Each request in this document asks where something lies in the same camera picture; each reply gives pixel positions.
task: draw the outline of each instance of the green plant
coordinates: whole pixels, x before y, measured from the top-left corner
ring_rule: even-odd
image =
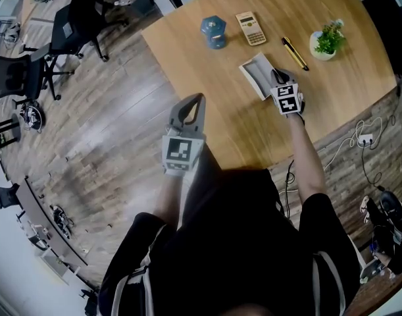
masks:
[[[334,54],[334,51],[340,48],[345,40],[340,32],[343,25],[341,19],[326,24],[322,30],[322,35],[318,38],[318,46],[314,50],[318,53]]]

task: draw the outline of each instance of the gray desk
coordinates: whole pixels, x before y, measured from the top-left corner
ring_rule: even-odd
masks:
[[[80,267],[88,265],[84,258],[74,250],[68,240],[62,235],[62,232],[52,218],[45,212],[27,180],[24,180],[19,186],[16,196],[30,221],[33,224],[40,224],[49,231],[50,240],[46,240],[46,242],[59,257],[62,256],[64,258],[64,262]]]

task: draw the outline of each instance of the black office chair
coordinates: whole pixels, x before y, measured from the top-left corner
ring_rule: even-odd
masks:
[[[53,57],[59,55],[75,55],[80,59],[83,46],[91,43],[95,46],[98,56],[104,62],[109,60],[100,50],[97,36],[109,26],[121,24],[128,25],[127,20],[107,22],[106,12],[114,5],[104,0],[72,0],[71,3],[55,15],[49,54]],[[35,48],[23,47],[23,51],[36,51]]]
[[[56,60],[49,65],[45,59],[49,46],[46,45],[33,53],[17,59],[0,57],[0,98],[9,95],[26,96],[25,103],[37,99],[41,89],[47,89],[49,84],[55,101],[61,99],[55,94],[53,77],[56,75],[72,75],[74,71],[54,72]]]
[[[7,208],[13,205],[19,205],[22,208],[16,196],[16,191],[18,189],[18,184],[13,184],[11,188],[0,187],[0,209]]]

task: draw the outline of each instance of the black t-shirt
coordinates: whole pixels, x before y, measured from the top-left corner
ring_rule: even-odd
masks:
[[[313,253],[325,251],[341,277],[346,304],[359,288],[359,263],[328,196],[303,205],[299,231],[276,209],[269,172],[242,171],[224,177],[199,198],[198,210],[177,232],[165,230],[151,252],[155,315],[219,315],[254,303],[274,315],[314,315]],[[147,213],[136,217],[112,260],[99,297],[109,315],[117,282],[139,267],[164,223]],[[320,311],[339,315],[336,282],[316,259]],[[120,314],[132,298],[124,290]]]

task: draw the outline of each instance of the potted plant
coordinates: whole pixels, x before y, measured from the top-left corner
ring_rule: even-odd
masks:
[[[344,42],[343,34],[340,32],[344,25],[341,19],[331,21],[326,24],[321,32],[315,32],[311,35],[309,47],[314,57],[319,60],[327,61],[335,56]]]

